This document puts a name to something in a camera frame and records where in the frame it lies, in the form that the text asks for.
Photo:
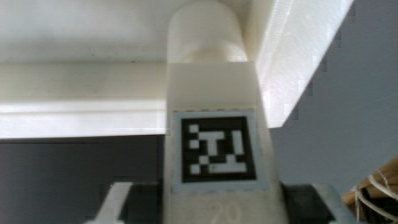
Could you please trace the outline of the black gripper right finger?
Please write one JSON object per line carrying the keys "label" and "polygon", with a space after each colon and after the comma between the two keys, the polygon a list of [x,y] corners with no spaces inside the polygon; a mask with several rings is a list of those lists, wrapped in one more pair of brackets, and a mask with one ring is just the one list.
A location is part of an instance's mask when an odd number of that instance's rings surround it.
{"label": "black gripper right finger", "polygon": [[362,224],[330,185],[282,185],[289,224]]}

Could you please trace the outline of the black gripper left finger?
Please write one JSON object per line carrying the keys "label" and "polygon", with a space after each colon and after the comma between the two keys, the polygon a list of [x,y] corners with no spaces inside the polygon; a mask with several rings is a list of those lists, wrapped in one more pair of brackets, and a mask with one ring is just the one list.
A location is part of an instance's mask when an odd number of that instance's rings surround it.
{"label": "black gripper left finger", "polygon": [[83,224],[157,224],[159,190],[156,182],[115,182],[95,216]]}

